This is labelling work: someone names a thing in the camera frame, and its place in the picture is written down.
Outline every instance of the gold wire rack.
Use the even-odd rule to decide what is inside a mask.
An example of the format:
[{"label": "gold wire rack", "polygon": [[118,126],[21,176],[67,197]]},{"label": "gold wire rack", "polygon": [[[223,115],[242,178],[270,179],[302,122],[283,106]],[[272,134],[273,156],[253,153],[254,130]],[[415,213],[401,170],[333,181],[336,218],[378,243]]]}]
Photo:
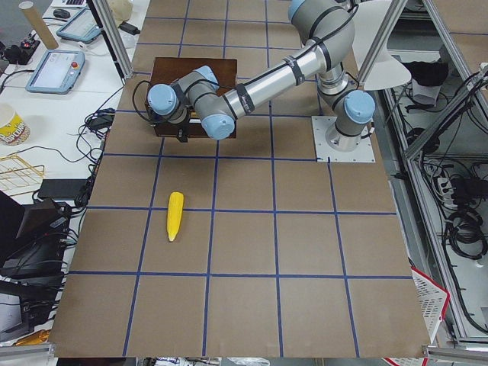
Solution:
[{"label": "gold wire rack", "polygon": [[33,192],[44,178],[44,165],[31,165],[18,155],[0,158],[0,190],[9,196]]}]

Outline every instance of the white desk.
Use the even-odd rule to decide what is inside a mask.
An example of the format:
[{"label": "white desk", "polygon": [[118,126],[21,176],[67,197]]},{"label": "white desk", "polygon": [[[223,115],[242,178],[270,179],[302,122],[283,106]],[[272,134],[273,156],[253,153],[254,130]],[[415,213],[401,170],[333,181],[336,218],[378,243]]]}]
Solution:
[{"label": "white desk", "polygon": [[[132,17],[129,22],[139,29],[143,26],[146,9],[150,0],[135,0]],[[53,9],[49,8],[44,17],[51,18]],[[58,40],[60,50],[80,50],[76,42],[61,40],[55,35],[56,26],[50,26],[54,37]],[[111,56],[104,43],[103,37],[100,36],[94,43],[88,45],[90,50],[97,54],[106,56],[95,56],[85,54],[86,64],[79,76],[74,88],[67,95],[37,94],[30,93],[24,89],[31,73],[21,73],[10,78],[5,86],[5,90],[0,94],[0,102],[9,103],[22,117],[24,122],[30,128],[30,136],[27,141],[17,146],[0,145],[0,156],[15,153],[19,150],[27,149],[32,146],[45,146],[60,150],[66,158],[77,160],[82,155],[76,149],[75,142],[78,137],[79,126],[83,124],[85,116],[96,111],[101,104],[109,98],[112,93],[118,90],[123,84],[115,69]],[[39,63],[46,47],[41,44],[36,50],[33,58],[26,66],[10,65],[6,74],[22,69],[35,69]],[[135,47],[128,49],[127,53],[132,59]],[[121,96],[119,91],[113,98],[107,102],[103,108],[116,108]],[[93,134],[85,135],[91,147],[98,147],[100,140]],[[88,152],[90,147],[83,141],[80,147]],[[45,149],[32,149],[19,154],[20,157],[28,161],[31,165],[45,165],[46,178],[87,178],[89,176],[87,159],[77,163],[67,162],[57,152]],[[31,204],[31,194],[22,194],[14,196],[14,199],[21,204]],[[78,227],[78,220],[72,220],[72,227]],[[64,260],[71,262],[74,249],[67,249]],[[52,321],[37,326],[34,331],[41,329],[50,329]],[[0,346],[10,345],[13,343],[5,342]],[[55,365],[56,359],[47,355],[34,355],[26,357],[23,362],[33,366],[37,365]],[[19,364],[19,359],[12,360],[2,359],[2,365]]]}]

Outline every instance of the wire basket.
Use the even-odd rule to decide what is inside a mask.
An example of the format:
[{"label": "wire basket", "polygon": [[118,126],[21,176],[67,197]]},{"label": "wire basket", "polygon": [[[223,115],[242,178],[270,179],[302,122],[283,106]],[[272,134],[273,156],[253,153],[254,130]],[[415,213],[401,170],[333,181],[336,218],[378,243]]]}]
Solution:
[{"label": "wire basket", "polygon": [[[444,288],[417,268],[412,267],[412,277],[430,342],[433,343],[435,334],[444,320],[450,296]],[[429,360],[427,358],[384,358],[384,361],[393,366],[425,366]]]},{"label": "wire basket", "polygon": [[0,158],[0,191],[9,196],[33,192],[44,177],[44,165],[32,166],[20,156]]}]

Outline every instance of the metal bracket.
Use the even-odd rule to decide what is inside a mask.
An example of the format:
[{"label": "metal bracket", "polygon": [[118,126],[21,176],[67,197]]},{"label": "metal bracket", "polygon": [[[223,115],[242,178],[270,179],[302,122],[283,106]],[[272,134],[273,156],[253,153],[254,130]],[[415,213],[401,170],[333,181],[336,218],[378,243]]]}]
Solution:
[{"label": "metal bracket", "polygon": [[[313,139],[317,162],[375,162],[373,148],[369,137],[362,139],[358,147],[351,152],[340,152],[333,149],[326,141],[326,131],[337,117],[312,116]],[[363,135],[368,133],[364,128]]]}]

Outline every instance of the yellow corn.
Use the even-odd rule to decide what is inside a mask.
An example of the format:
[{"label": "yellow corn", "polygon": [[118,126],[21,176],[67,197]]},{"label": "yellow corn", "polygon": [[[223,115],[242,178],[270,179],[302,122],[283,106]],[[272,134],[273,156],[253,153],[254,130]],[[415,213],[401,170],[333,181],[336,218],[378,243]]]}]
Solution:
[{"label": "yellow corn", "polygon": [[49,330],[39,330],[31,335],[27,335],[24,338],[20,338],[14,345],[39,345],[47,341],[49,337]]},{"label": "yellow corn", "polygon": [[166,230],[168,231],[169,241],[175,240],[180,230],[181,215],[183,214],[183,202],[185,197],[180,192],[173,192],[169,196],[168,219],[166,221]]}]

